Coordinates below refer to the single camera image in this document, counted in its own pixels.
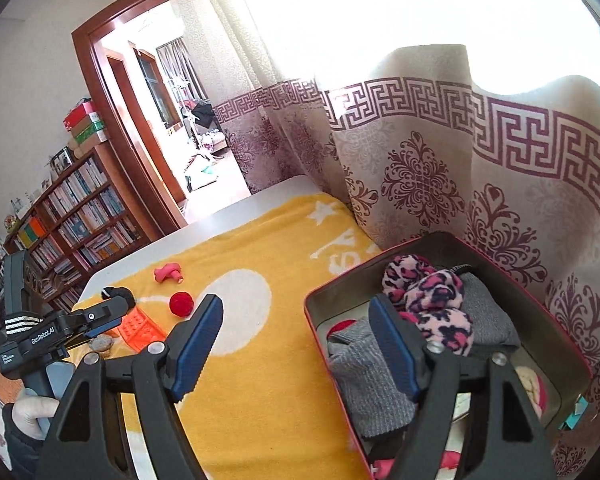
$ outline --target blue gripper pad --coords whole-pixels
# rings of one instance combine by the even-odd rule
[[[169,346],[165,386],[173,402],[193,391],[222,326],[222,301],[207,294],[188,321],[178,323],[165,343]]]
[[[420,396],[421,387],[418,385],[418,373],[424,372],[419,369],[418,362],[414,359],[422,355],[420,345],[424,339],[418,328],[408,321],[403,320],[395,311],[389,298],[384,294],[378,294],[369,303],[369,325],[376,337],[382,357],[389,367],[391,376],[398,391],[404,393],[409,399],[417,401]],[[403,337],[414,339],[415,345],[411,351]]]

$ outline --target window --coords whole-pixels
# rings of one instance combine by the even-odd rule
[[[160,112],[162,123],[165,128],[171,128],[174,124],[180,122],[180,118],[171,101],[169,92],[160,78],[160,72],[158,71],[155,58],[145,52],[140,52],[139,50],[134,51],[138,58],[140,68],[142,69],[144,80],[146,81],[149,91],[154,98],[155,105]]]

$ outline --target metal screw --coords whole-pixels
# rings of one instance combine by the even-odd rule
[[[434,354],[442,354],[445,351],[445,346],[440,341],[429,341],[427,343],[427,350]]]
[[[149,354],[158,355],[164,352],[164,343],[162,341],[154,341],[153,343],[149,343],[146,349],[149,351]]]
[[[89,352],[87,355],[85,355],[82,360],[84,361],[84,364],[86,365],[94,365],[96,364],[100,359],[100,356],[98,355],[97,352]]]
[[[502,352],[495,352],[491,356],[491,360],[498,366],[504,366],[505,364],[507,364],[507,356],[504,355]]]

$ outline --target white glove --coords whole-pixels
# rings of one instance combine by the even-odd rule
[[[16,427],[25,435],[44,440],[45,436],[38,425],[39,418],[49,418],[56,414],[60,401],[50,397],[19,397],[13,404],[11,418]]]

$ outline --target gray fabric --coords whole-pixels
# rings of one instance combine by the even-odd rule
[[[181,92],[184,93],[184,98],[193,101],[193,99],[206,99],[205,89],[202,88],[196,70],[193,68],[191,58],[187,51],[187,46],[182,38],[165,43],[155,49],[158,54],[158,59],[169,79],[181,77],[189,81],[189,85],[184,87]],[[183,96],[175,96],[178,101]]]
[[[416,404],[396,389],[366,317],[331,334],[327,350],[329,369],[362,437],[378,436],[411,422]]]
[[[495,302],[489,289],[470,272],[460,274],[464,284],[464,310],[474,324],[476,345],[509,345],[518,348],[520,338],[509,316]]]

